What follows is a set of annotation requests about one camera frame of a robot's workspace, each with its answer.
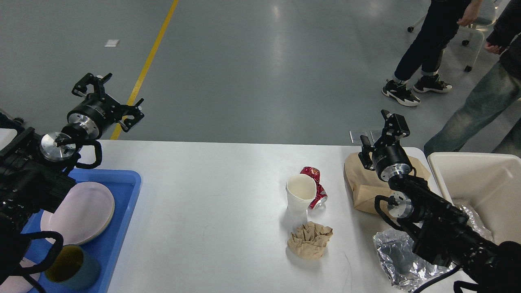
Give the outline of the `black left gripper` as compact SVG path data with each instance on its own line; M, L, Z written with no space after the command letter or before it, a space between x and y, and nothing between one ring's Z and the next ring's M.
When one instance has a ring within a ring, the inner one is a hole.
M141 111L143 98L135 105L122 105L106 94L104 84L111 77L112 73L101 77L87 73L74 85L71 93L85 99L68 113L66 135L80 139L99 139L116 122L123 132L129 132L144 117ZM92 85L94 89L90 94L87 94L88 85Z

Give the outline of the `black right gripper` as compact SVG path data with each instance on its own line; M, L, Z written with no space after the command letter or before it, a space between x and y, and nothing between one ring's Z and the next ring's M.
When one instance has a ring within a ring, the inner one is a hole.
M404 116L392 114L385 109L380 113L385 120L380 143L373 147L367 136L360 136L362 148L358 157L363 168L375 170L381 181L389 182L394 176L408 175L412 171L411 161L399 142L408 137L411 131Z

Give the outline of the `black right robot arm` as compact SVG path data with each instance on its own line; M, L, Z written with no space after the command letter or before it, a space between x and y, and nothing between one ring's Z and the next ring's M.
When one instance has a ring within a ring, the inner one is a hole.
M376 195L374 208L392 228L406 232L414 241L412 251L432 265L456 267L429 281L416 291L462 269L474 282L456 281L453 290L477 293L513 293L520 288L519 243L504 241L496 245L480 236L469 225L468 215L447 200L430 191L424 178L400 145L400 139L410 135L404 116L383 109L385 120L380 138L370 144L367 136L360 137L359 159L365 169L375 171L388 183L393 194Z

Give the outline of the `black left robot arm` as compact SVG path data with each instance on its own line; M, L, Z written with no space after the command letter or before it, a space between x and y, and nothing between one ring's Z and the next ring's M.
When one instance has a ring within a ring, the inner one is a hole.
M102 163L99 138L111 125L124 132L143 117L141 98L134 105L120 104L104 89L112 74L87 73L72 94L83 101L67 115L58 132L38 135L26 128L0 153L1 160L1 281L11 276L26 280L39 293L45 289L34 274L51 268L63 249L59 232L22 233L33 214L54 212L76 185L69 173L74 168L94 169Z

